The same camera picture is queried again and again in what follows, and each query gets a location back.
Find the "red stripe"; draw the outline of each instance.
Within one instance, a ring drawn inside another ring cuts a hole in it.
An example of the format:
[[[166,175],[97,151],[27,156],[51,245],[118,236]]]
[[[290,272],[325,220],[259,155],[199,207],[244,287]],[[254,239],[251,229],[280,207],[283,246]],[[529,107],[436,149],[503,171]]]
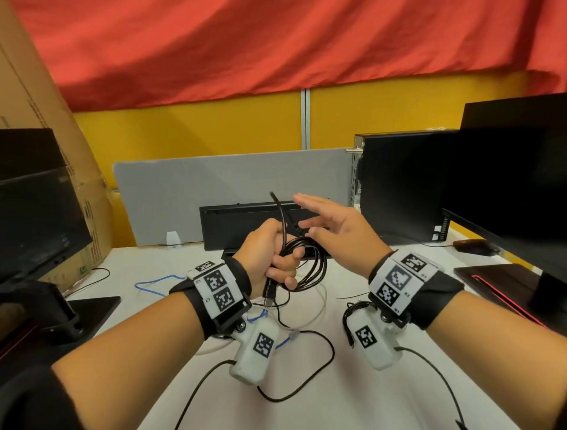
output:
[[[471,275],[474,279],[481,281],[482,283],[484,283],[485,285],[488,285],[490,288],[492,288],[492,290],[496,293],[496,297],[498,297],[501,301],[503,301],[505,304],[507,304],[510,308],[512,308],[517,314],[526,317],[527,319],[530,319],[536,323],[538,323],[539,325],[541,325],[542,327],[545,328],[549,328],[548,326],[546,326],[544,323],[542,323],[541,321],[539,321],[535,316],[533,316],[532,314],[530,314],[527,310],[525,310],[523,307],[521,307],[519,304],[517,304],[516,302],[514,302],[510,297],[508,297],[506,294],[502,293],[498,288],[496,288],[494,285],[492,285],[491,283],[487,282],[486,280],[484,280],[481,276],[479,275]]]

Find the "left hand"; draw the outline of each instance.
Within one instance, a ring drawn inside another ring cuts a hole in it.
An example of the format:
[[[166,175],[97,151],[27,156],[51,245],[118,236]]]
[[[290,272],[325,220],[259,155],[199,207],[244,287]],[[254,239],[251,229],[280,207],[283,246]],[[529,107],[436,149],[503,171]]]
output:
[[[289,242],[294,236],[287,234]],[[260,297],[264,291],[266,277],[285,284],[289,289],[297,287],[295,279],[296,267],[305,253],[305,248],[296,248],[293,254],[281,257],[282,248],[282,223],[270,218],[260,227],[251,232],[240,249],[234,254],[244,267],[252,284],[250,299]]]

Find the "forearm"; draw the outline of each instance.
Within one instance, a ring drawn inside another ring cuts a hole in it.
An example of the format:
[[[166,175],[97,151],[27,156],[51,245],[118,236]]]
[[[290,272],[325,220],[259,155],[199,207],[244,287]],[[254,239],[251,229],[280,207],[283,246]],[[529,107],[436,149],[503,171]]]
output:
[[[427,333],[521,429],[553,428],[567,396],[567,338],[468,292]]]
[[[172,294],[53,365],[87,430],[136,429],[204,336],[183,293]]]

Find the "red curtain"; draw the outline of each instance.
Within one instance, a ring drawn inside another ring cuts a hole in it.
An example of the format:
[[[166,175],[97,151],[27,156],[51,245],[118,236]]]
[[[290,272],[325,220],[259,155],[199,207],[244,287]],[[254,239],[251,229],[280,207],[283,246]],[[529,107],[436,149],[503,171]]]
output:
[[[74,111],[428,73],[565,91],[564,0],[12,0]]]

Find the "cardboard box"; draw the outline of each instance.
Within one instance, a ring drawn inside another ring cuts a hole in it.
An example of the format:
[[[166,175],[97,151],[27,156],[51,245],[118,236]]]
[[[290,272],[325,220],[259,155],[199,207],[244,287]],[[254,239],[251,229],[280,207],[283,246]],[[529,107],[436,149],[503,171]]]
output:
[[[92,243],[45,275],[61,291],[99,265],[112,248],[110,190],[92,151],[16,13],[0,0],[0,128],[51,128],[91,233]],[[23,312],[0,306],[0,339]]]

